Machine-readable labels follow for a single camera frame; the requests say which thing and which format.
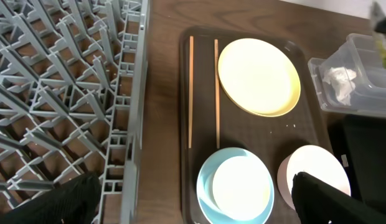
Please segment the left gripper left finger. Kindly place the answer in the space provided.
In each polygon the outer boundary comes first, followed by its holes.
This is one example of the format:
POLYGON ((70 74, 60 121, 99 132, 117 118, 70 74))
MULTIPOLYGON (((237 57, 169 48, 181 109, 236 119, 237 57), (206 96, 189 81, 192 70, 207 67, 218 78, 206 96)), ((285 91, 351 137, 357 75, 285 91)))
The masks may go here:
POLYGON ((91 224, 100 197, 100 180, 88 172, 7 212, 0 224, 91 224))

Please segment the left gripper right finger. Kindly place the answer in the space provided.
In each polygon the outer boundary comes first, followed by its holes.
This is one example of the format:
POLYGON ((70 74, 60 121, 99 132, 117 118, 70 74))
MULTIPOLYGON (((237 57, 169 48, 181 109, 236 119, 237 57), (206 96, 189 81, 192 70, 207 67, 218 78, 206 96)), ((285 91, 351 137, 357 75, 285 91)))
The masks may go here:
POLYGON ((386 215, 306 172, 294 175, 291 196, 302 224, 386 224, 386 215))

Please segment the pink white bowl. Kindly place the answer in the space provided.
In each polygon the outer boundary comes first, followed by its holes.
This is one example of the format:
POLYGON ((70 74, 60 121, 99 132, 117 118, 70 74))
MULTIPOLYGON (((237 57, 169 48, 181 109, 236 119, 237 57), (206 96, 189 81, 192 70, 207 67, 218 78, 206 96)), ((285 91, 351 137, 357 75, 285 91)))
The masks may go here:
POLYGON ((295 209, 291 196, 293 177, 299 172, 309 173, 341 192, 351 195, 348 176, 334 155, 322 147, 305 145, 286 157, 278 168, 278 190, 292 209, 295 209))

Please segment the white plastic cup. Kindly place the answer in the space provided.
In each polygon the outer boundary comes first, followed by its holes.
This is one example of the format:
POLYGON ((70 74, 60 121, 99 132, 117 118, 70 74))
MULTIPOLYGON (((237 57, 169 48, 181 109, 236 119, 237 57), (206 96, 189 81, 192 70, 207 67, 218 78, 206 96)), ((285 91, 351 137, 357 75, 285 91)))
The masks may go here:
POLYGON ((259 216, 270 199, 268 171, 257 157, 235 156, 217 168, 212 181, 216 206, 226 216, 248 221, 259 216))

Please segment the light blue bowl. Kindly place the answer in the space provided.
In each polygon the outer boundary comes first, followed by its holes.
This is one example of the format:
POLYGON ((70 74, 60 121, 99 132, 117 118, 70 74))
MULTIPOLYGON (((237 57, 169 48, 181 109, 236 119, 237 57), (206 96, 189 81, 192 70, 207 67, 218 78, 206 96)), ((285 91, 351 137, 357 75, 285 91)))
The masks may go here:
POLYGON ((215 204, 212 195, 212 181, 214 178, 215 171, 221 165, 221 163, 235 156, 252 156, 259 158, 252 152, 238 147, 228 147, 213 153, 200 168, 199 175, 197 178, 196 193, 200 209, 202 210, 202 213, 210 223, 266 223, 266 221, 270 217, 275 201, 274 185, 270 172, 267 169, 266 165, 264 166, 268 171, 268 180, 270 181, 271 187, 270 199, 267 203, 266 208, 259 216, 248 221, 234 220, 226 216, 223 212, 221 212, 215 204))

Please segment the white tissue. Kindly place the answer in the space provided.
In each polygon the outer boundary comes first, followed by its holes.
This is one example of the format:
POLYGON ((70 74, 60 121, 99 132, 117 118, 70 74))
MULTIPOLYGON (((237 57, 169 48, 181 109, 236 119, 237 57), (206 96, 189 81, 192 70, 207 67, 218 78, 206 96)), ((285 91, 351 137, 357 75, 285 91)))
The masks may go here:
POLYGON ((323 82, 331 85, 338 102, 345 106, 351 105, 351 94, 355 90, 353 79, 357 77, 354 70, 346 67, 332 67, 324 74, 323 82))

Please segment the yellow round plate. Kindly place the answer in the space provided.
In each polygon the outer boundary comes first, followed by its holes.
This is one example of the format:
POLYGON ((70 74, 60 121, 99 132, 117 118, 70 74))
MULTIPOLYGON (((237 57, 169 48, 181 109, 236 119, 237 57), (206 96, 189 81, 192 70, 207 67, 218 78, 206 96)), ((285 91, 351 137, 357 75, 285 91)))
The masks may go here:
POLYGON ((221 51, 219 81, 244 111, 278 117, 298 104, 301 82, 293 62, 279 48, 260 39, 237 39, 221 51))

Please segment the green snack wrapper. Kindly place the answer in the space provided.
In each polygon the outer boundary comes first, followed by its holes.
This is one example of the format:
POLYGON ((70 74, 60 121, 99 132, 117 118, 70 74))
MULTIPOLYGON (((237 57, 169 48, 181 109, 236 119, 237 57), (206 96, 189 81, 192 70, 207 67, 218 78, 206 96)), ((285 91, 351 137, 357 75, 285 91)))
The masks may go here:
POLYGON ((373 1, 370 8, 370 28, 382 65, 386 69, 386 14, 377 1, 373 1))

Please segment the wooden chopstick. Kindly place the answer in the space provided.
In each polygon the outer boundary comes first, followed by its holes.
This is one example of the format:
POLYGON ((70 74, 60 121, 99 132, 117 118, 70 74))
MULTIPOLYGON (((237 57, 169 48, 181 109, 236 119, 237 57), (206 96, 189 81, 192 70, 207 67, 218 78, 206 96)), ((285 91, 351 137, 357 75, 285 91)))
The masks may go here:
POLYGON ((188 146, 192 147, 192 119, 194 92, 194 37, 189 37, 189 117, 188 117, 188 146))
POLYGON ((216 145, 220 149, 220 97, 219 97, 219 75, 218 75, 219 45, 214 39, 214 74, 215 74, 215 130, 216 145))

